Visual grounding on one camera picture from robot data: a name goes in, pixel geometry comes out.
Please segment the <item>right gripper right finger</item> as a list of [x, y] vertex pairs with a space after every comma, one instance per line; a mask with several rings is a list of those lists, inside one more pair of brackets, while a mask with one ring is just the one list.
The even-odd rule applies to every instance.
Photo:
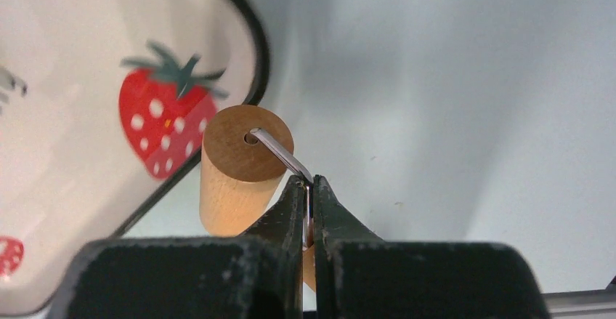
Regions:
[[319, 318], [548, 318], [524, 258], [502, 243], [385, 241], [314, 179]]

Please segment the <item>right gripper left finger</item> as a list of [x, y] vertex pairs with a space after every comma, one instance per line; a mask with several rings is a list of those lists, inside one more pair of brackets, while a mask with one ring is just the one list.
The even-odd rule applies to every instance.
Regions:
[[113, 238], [73, 258], [49, 318], [301, 318], [305, 185], [240, 235]]

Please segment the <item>white strawberry print tray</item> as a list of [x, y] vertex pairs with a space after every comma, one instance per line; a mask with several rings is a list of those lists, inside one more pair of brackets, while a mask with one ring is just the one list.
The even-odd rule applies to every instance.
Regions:
[[259, 103], [247, 0], [1, 0], [1, 314], [45, 307], [78, 250], [119, 235]]

